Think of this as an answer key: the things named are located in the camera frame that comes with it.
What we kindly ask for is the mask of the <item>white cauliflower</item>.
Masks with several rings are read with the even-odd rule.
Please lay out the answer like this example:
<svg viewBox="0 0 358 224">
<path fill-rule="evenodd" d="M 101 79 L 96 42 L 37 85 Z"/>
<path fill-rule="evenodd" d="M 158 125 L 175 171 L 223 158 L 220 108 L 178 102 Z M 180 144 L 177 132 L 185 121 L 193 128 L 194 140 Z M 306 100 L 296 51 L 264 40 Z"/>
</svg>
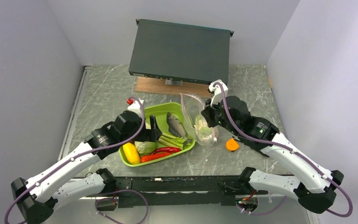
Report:
<svg viewBox="0 0 358 224">
<path fill-rule="evenodd" d="M 213 133 L 213 129 L 208 126 L 205 118 L 201 114 L 196 116 L 194 128 L 201 137 L 206 137 Z"/>
</svg>

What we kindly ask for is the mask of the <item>green cabbage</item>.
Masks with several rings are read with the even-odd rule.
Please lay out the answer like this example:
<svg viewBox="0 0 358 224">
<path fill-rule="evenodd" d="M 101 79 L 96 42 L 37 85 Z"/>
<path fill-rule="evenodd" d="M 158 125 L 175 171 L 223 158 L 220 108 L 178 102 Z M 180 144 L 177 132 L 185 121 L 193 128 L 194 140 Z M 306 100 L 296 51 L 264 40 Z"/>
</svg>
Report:
<svg viewBox="0 0 358 224">
<path fill-rule="evenodd" d="M 145 155 L 145 154 L 150 154 L 152 153 L 155 149 L 156 149 L 156 143 L 155 142 L 149 142 L 149 141 L 145 141 L 145 142 L 140 142 L 140 141 L 135 141 L 135 147 L 138 151 L 138 153 L 140 155 Z"/>
</svg>

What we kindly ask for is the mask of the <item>grey toy fish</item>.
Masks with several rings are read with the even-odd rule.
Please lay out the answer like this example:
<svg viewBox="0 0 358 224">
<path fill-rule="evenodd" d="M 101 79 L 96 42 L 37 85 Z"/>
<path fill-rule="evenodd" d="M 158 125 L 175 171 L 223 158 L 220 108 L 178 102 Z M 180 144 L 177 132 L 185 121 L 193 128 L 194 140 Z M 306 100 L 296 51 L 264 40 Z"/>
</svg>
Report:
<svg viewBox="0 0 358 224">
<path fill-rule="evenodd" d="M 181 137 L 185 140 L 187 140 L 187 132 L 184 129 L 183 124 L 180 122 L 178 118 L 176 118 L 173 114 L 170 112 L 166 115 L 166 122 L 168 124 L 168 131 L 172 135 L 176 137 Z"/>
</svg>

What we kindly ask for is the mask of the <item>clear pink zip top bag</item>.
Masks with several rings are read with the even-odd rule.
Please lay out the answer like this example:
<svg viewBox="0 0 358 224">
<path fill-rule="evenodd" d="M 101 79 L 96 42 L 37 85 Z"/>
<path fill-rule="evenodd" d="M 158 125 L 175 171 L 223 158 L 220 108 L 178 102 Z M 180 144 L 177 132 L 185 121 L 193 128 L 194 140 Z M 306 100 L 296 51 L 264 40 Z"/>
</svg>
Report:
<svg viewBox="0 0 358 224">
<path fill-rule="evenodd" d="M 184 129 L 189 136 L 201 146 L 210 147 L 216 143 L 218 130 L 216 127 L 209 127 L 201 115 L 201 111 L 205 109 L 202 99 L 194 94 L 180 93 L 180 104 Z"/>
</svg>

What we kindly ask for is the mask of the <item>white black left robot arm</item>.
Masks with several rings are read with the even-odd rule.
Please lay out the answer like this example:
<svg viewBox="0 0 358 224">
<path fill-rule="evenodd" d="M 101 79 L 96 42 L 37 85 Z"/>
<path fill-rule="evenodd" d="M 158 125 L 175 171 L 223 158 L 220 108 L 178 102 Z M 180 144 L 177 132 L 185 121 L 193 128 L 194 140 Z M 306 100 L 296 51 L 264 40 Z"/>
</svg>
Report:
<svg viewBox="0 0 358 224">
<path fill-rule="evenodd" d="M 85 168 L 117 152 L 131 141 L 156 142 L 160 131 L 154 115 L 124 111 L 115 121 L 104 124 L 91 132 L 70 154 L 56 164 L 29 178 L 17 178 L 11 183 L 15 205 L 27 224 L 41 224 L 59 207 L 83 196 L 111 195 L 116 189 L 116 179 L 106 168 L 75 182 L 70 180 Z"/>
</svg>

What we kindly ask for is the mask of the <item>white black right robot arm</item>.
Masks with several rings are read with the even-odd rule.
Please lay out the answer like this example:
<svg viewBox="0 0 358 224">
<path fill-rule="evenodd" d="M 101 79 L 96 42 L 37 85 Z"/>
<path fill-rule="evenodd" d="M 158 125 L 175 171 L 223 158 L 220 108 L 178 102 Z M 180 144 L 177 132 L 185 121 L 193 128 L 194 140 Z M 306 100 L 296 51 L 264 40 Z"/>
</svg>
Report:
<svg viewBox="0 0 358 224">
<path fill-rule="evenodd" d="M 293 198 L 314 213 L 328 211 L 337 196 L 335 189 L 341 184 L 343 173 L 330 171 L 313 162 L 293 146 L 274 124 L 265 118 L 252 116 L 247 104 L 237 96 L 226 97 L 226 106 L 223 102 L 211 102 L 211 99 L 206 100 L 205 109 L 201 111 L 209 127 L 223 127 L 244 145 L 275 159 L 291 172 L 290 175 L 274 175 L 246 167 L 238 178 L 242 193 L 269 191 Z M 225 108 L 228 108 L 229 116 L 239 131 L 229 121 Z"/>
</svg>

